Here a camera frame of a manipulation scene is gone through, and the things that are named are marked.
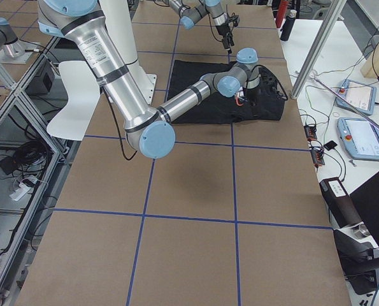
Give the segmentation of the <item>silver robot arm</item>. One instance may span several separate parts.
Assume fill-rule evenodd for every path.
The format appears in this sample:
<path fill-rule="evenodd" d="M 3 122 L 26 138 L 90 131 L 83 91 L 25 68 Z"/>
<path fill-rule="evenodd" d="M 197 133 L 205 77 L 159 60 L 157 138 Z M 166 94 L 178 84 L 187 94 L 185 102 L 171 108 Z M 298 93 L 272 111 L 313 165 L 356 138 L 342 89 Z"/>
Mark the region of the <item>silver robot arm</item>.
<path fill-rule="evenodd" d="M 38 1 L 39 28 L 76 43 L 98 85 L 124 116 L 129 145 L 158 159 L 175 144 L 171 122 L 219 92 L 231 98 L 260 83 L 257 52 L 244 48 L 229 71 L 208 73 L 158 108 L 150 106 L 105 28 L 106 15 L 97 1 Z"/>
<path fill-rule="evenodd" d="M 213 30 L 212 36 L 223 44 L 224 49 L 228 54 L 232 53 L 231 47 L 234 46 L 232 30 L 239 25 L 239 15 L 233 13 L 230 15 L 223 9 L 221 1 L 199 1 L 195 7 L 190 7 L 184 4 L 183 1 L 162 1 L 170 7 L 180 18 L 180 24 L 186 29 L 192 29 L 204 17 L 208 17 L 214 22 L 218 34 L 221 39 L 218 39 Z"/>

